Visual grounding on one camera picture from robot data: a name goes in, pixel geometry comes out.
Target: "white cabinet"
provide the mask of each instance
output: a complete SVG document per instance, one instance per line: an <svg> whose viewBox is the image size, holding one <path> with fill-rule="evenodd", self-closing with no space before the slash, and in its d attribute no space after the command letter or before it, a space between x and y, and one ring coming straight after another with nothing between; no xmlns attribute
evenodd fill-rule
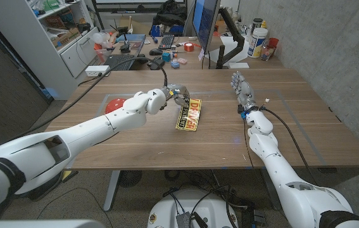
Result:
<svg viewBox="0 0 359 228"><path fill-rule="evenodd" d="M70 69L72 76L75 78L79 76L89 62L96 56L96 53L93 50L95 43L90 37L97 31L97 29L92 29L75 44L72 44L67 50L61 53L61 57Z"/></svg>
<svg viewBox="0 0 359 228"><path fill-rule="evenodd" d="M85 19L91 30L57 50L43 25L47 16L63 10L71 10L76 23ZM94 43L89 38L98 28L93 25L84 0L62 4L39 17L26 0L0 0L0 31L54 99L71 96L85 77L86 64L96 56Z"/></svg>

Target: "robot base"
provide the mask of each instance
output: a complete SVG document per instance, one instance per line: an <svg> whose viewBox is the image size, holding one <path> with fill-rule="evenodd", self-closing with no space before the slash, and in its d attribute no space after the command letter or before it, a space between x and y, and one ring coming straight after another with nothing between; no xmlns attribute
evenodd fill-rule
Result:
<svg viewBox="0 0 359 228"><path fill-rule="evenodd" d="M195 204L205 195L207 191L200 189L184 189L172 193L184 207L185 212L192 212ZM183 214L183 211L178 205L178 212ZM155 227L178 227L176 216L177 209L175 208L175 201L172 196L168 195L161 199L153 209L148 217L148 228ZM205 199L203 199L195 209L195 212L207 222L208 227L231 227L231 223L227 216L227 210L225 207L225 201L217 195L211 193ZM238 222L234 210L230 207L230 215L234 218L234 223L238 227ZM195 220L192 220L193 227L199 227Z"/></svg>

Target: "power strip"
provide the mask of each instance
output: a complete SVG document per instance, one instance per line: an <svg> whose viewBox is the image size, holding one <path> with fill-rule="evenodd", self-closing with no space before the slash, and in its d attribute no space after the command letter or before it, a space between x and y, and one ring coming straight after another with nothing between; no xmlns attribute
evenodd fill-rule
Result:
<svg viewBox="0 0 359 228"><path fill-rule="evenodd" d="M85 72L86 72L86 75L88 75L88 77L96 77L99 75L99 73L104 74L109 69L110 69L109 65L88 66L85 69Z"/></svg>

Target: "monitor stand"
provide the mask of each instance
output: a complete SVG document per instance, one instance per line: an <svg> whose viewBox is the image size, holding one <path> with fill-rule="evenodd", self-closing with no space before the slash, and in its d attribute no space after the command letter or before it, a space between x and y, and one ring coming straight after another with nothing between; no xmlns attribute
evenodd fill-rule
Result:
<svg viewBox="0 0 359 228"><path fill-rule="evenodd" d="M232 17L229 15L229 12L225 8L220 7L220 9L218 9L218 13L222 15L225 24L229 28L233 41L237 42L237 47L235 47L226 55L224 55L225 46L224 45L220 46L216 69L222 69L224 63L228 62L229 60L231 60L231 58L235 57L235 55L237 55L242 51L245 40L244 37L239 33L238 29L236 28L236 25L232 21Z"/></svg>

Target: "wooden table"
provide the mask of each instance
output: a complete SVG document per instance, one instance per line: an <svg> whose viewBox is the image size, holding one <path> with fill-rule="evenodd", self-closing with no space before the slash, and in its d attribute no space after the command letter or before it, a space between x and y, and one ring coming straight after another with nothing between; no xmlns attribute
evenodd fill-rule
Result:
<svg viewBox="0 0 359 228"><path fill-rule="evenodd" d="M202 100L196 132L176 130L179 106L173 101L157 115L148 115L145 126L121 132L79 154L75 170L140 170L187 168L249 168L244 124L237 114L237 98L230 86L234 70L172 70L168 83L185 85L192 98ZM327 105L295 70L241 70L252 85L256 101L278 114L291 128L311 167L359 167L359 141L329 111ZM163 85L160 71L113 72L104 78L47 130L58 130L101 115L114 98L130 98ZM80 86L69 105L89 85ZM294 167L303 162L285 127L271 114L280 152ZM250 150L254 167L262 161Z"/></svg>

